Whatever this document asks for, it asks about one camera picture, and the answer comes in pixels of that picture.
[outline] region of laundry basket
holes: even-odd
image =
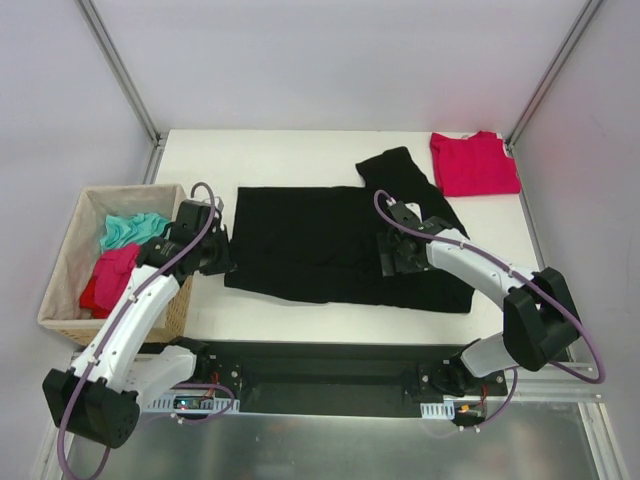
[[[106,216],[156,212],[175,219],[185,198],[178,184],[85,188],[62,243],[38,313],[38,323],[81,345],[88,345],[106,320],[92,319],[78,301],[100,257],[100,237],[106,233]],[[146,342],[168,342],[183,334],[190,295],[191,277],[159,316]]]

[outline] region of metal frame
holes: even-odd
[[[129,75],[111,36],[109,35],[107,27],[100,17],[94,0],[75,1],[80,12],[85,18],[89,29],[93,33],[94,38],[111,69],[111,72],[120,85],[123,94],[127,98],[127,101],[145,130],[145,133],[149,137],[149,140],[153,144],[153,151],[143,180],[145,184],[151,184],[155,181],[162,159],[162,154],[166,146],[168,134],[159,132],[155,126],[148,109],[146,108],[131,76]],[[523,113],[516,122],[513,131],[507,138],[506,143],[512,154],[515,153],[513,151],[514,145],[522,136],[522,133],[529,124],[529,121],[548,94],[554,81],[566,65],[578,42],[584,36],[584,33],[596,17],[596,14],[600,11],[605,1],[606,0],[587,0],[578,14],[574,24],[563,40],[558,52],[552,59],[551,64],[545,71]],[[524,186],[523,193],[520,198],[533,241],[536,258],[539,266],[543,267],[545,264],[544,257],[540,249],[535,220],[531,216]],[[140,355],[139,359],[144,361],[145,357],[147,357],[147,355]],[[579,370],[589,371],[592,369],[592,366],[587,364],[572,363],[571,365]],[[509,375],[510,374],[508,374],[506,379],[507,381],[505,383],[510,384],[511,380]],[[605,400],[603,395],[604,393],[601,386],[581,383],[555,368],[546,367],[536,373],[527,371],[521,372],[518,391],[516,392],[514,401],[577,403],[583,417],[584,428],[587,433],[594,461],[597,465],[598,474],[603,479],[626,479],[629,478],[629,475],[625,470],[619,449],[613,435],[611,434],[612,429],[609,424],[606,408],[602,403]],[[57,465],[56,459],[55,433],[56,429],[53,427],[53,423],[51,423],[39,458],[39,463],[42,463],[43,465],[42,468],[38,468],[36,470],[36,473],[39,475],[38,478],[59,480],[62,477],[62,472]],[[72,441],[73,436],[69,435],[67,438],[68,447],[70,447]]]
[[[547,71],[542,76],[542,80],[540,80],[540,83],[533,92],[529,103],[516,122],[513,131],[507,138],[507,144],[509,145],[509,147],[515,145],[518,139],[522,136],[522,132],[529,124],[529,121],[536,113],[536,110],[538,110],[538,107],[540,106],[544,98],[547,96],[549,89],[555,82],[556,78],[558,78],[558,75],[566,65],[569,57],[571,57],[571,54],[578,45],[578,42],[580,42],[580,40],[582,39],[584,33],[587,31],[587,28],[589,28],[591,22],[593,22],[593,19],[600,10],[600,7],[604,5],[605,1],[606,0],[587,0],[587,2],[585,3],[584,7],[578,14],[578,18],[576,18],[571,29],[569,30],[569,33],[560,45],[558,52],[547,68]]]
[[[109,64],[109,68],[111,69],[111,73],[115,77],[118,85],[122,89],[122,93],[127,98],[133,113],[138,118],[138,121],[144,128],[149,140],[155,145],[158,144],[160,139],[160,132],[156,128],[153,123],[153,119],[151,115],[149,115],[149,111],[145,106],[142,98],[140,98],[140,94],[125,67],[116,46],[107,31],[107,27],[105,26],[100,14],[98,13],[98,9],[96,8],[93,0],[76,0],[76,4],[82,13],[91,33],[94,35],[96,43],[100,50],[102,51],[105,60]]]

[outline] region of red cloth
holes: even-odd
[[[520,193],[515,161],[495,133],[467,139],[431,135],[436,185],[448,197]]]
[[[96,277],[91,277],[91,280],[89,280],[89,283],[87,283],[84,292],[82,292],[82,295],[80,295],[80,308],[91,310],[91,316],[93,318],[108,318],[111,311],[100,308],[93,301],[95,289]]]
[[[107,318],[129,283],[139,252],[135,243],[104,252],[80,296],[80,307],[92,310],[94,318]]]

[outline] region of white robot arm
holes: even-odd
[[[384,209],[381,195],[386,197]],[[463,396],[477,388],[478,379],[498,370],[537,371],[580,337],[583,328],[560,272],[536,272],[508,263],[440,218],[423,221],[415,206],[396,202],[383,191],[376,193],[374,203],[391,225],[390,231],[378,235],[383,275],[444,270],[503,311],[502,332],[473,342],[432,372],[429,383],[437,390]]]
[[[141,409],[166,390],[189,379],[208,383],[212,365],[204,342],[182,338],[148,362],[134,365],[134,359],[190,275],[235,269],[221,211],[221,203],[183,201],[163,235],[142,245],[137,268],[92,343],[66,372],[48,373],[42,387],[62,432],[117,448],[133,432]]]

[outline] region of white wall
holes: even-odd
[[[585,0],[97,0],[158,128],[513,128]]]
[[[0,476],[30,478],[41,383],[71,344],[36,324],[80,189],[138,182],[147,142],[75,2],[0,5]]]
[[[542,254],[570,282],[609,369],[607,405],[640,472],[640,2],[602,7],[516,145]]]

